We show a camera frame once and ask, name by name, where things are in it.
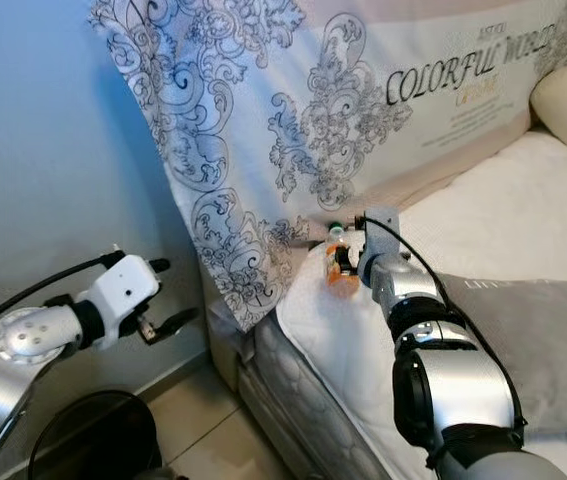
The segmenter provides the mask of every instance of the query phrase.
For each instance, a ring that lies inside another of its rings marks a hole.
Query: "floor tile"
[[[291,480],[260,427],[242,408],[178,457],[172,467],[191,480]]]
[[[175,459],[238,406],[211,365],[152,400],[149,407],[164,460]]]

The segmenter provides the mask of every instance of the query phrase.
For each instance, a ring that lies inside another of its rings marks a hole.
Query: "black cable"
[[[522,407],[521,407],[521,401],[519,399],[518,393],[516,392],[516,388],[514,387],[514,382],[512,381],[512,378],[510,378],[510,375],[509,375],[507,369],[505,368],[505,365],[503,365],[503,363],[501,363],[501,360],[499,359],[498,355],[492,349],[492,347],[487,342],[487,340],[485,339],[485,337],[483,336],[483,334],[481,333],[479,328],[472,321],[472,319],[463,311],[463,309],[461,309],[461,307],[459,307],[456,303],[454,303],[450,299],[450,296],[448,295],[447,290],[445,288],[445,284],[443,283],[441,278],[437,275],[437,273],[432,269],[432,267],[430,267],[430,265],[419,254],[419,252],[417,252],[416,249],[414,247],[412,247],[412,245],[410,245],[407,242],[407,240],[405,240],[396,230],[394,230],[393,228],[385,225],[383,222],[380,222],[379,220],[376,220],[374,218],[362,217],[362,219],[365,220],[366,222],[369,222],[369,223],[376,225],[377,227],[382,228],[387,233],[392,235],[401,244],[403,244],[405,246],[405,248],[407,248],[410,251],[410,253],[412,255],[414,255],[419,262],[421,262],[421,265],[423,265],[423,268],[425,268],[427,273],[432,277],[432,279],[434,280],[434,283],[436,284],[436,287],[439,289],[439,292],[441,294],[441,297],[443,298],[443,302],[445,303],[445,306],[447,307],[447,309],[450,311],[450,313],[459,315],[465,321],[465,323],[467,323],[470,326],[472,333],[474,334],[474,336],[476,337],[478,342],[481,344],[481,347],[483,348],[483,350],[485,350],[485,352],[490,356],[490,358],[492,358],[492,360],[494,360],[494,362],[497,364],[497,366],[501,369],[501,372],[503,373],[503,376],[505,377],[505,381],[507,382],[508,387],[510,388],[510,392],[512,393],[512,403],[513,403],[513,406],[514,406],[514,417],[515,417],[516,423],[518,423],[518,425],[516,425],[515,427],[520,429],[523,426],[527,425],[527,421],[523,417],[523,410],[522,410]],[[522,431],[519,433],[519,435],[521,436],[521,442],[522,442],[523,441]]]
[[[62,272],[56,273],[56,274],[46,278],[45,280],[42,280],[42,281],[32,285],[31,287],[26,288],[25,290],[21,291],[20,293],[17,293],[16,295],[14,295],[12,298],[3,302],[0,305],[0,314],[5,312],[8,308],[13,307],[14,305],[19,303],[24,298],[29,297],[33,293],[41,290],[42,288],[45,288],[45,287],[47,287],[48,285],[51,285],[54,282],[58,282],[59,280],[65,278],[65,277],[69,277],[70,275],[74,275],[75,273],[78,273],[82,270],[86,270],[90,267],[94,267],[96,265],[99,265],[99,264],[103,263],[103,261],[104,261],[103,257],[88,260],[87,262],[83,262],[83,263],[75,265],[71,268],[68,268],[67,270],[63,270]]]

